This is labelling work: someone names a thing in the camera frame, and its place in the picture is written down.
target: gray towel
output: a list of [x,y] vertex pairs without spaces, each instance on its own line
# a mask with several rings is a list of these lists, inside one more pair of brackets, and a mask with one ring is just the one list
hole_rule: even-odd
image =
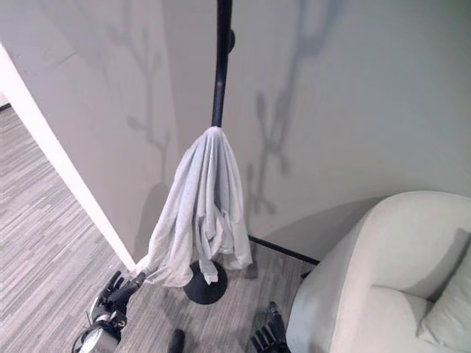
[[167,287],[188,284],[194,245],[208,284],[217,282],[210,259],[228,254],[226,269],[252,263],[244,223],[241,176],[221,128],[212,126],[186,151],[154,228],[149,253],[132,274],[143,271],[147,282]]

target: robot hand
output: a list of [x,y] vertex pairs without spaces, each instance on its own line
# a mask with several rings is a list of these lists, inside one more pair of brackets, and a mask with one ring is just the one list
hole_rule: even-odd
[[118,331],[121,331],[126,326],[127,303],[131,295],[138,291],[146,279],[145,273],[141,272],[132,281],[128,281],[121,286],[124,278],[120,276],[121,272],[117,271],[111,277],[108,284],[96,298],[91,310],[93,323],[108,321]]
[[[96,298],[91,308],[91,326],[77,337],[73,353],[114,352],[121,340],[121,330],[127,324],[126,311],[130,297],[146,279],[146,275],[141,272],[132,281],[122,285],[124,278],[120,276],[121,272],[117,271]],[[82,345],[75,349],[80,338]]]
[[270,330],[263,326],[250,340],[257,353],[289,353],[286,345],[285,324],[275,302],[270,302],[270,313],[271,319],[268,322]]

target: striped carpet floor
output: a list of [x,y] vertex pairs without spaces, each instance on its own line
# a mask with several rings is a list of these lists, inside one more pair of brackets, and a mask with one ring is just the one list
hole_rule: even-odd
[[[85,311],[123,265],[44,157],[13,109],[1,119],[0,352],[69,352]],[[253,265],[229,273],[214,305],[181,289],[144,285],[132,297],[117,352],[166,352],[175,328],[185,352],[252,352],[250,335],[275,300],[288,317],[311,265],[252,244]]]

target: armchair cushion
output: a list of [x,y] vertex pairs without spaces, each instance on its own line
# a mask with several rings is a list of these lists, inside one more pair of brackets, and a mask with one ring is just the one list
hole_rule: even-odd
[[418,337],[471,352],[471,247],[442,296],[422,320]]
[[[433,191],[396,195],[373,207],[302,283],[286,333],[290,350],[352,352],[357,332],[366,334],[372,288],[391,288],[425,304],[435,300],[470,239],[470,214],[471,199]],[[453,352],[416,337],[425,304],[421,316],[409,321],[405,342],[410,338],[424,349],[368,352]],[[381,318],[389,322],[387,313]]]
[[431,305],[398,290],[372,286],[367,294],[351,353],[455,353],[416,337],[417,327]]

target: chair armrest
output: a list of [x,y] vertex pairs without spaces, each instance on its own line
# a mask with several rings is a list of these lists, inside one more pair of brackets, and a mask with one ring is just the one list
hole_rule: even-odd
[[297,291],[286,333],[293,353],[330,352],[350,260],[366,217],[315,267]]
[[382,242],[372,284],[436,299],[470,241],[471,199],[415,191],[384,200],[374,212],[369,232]]

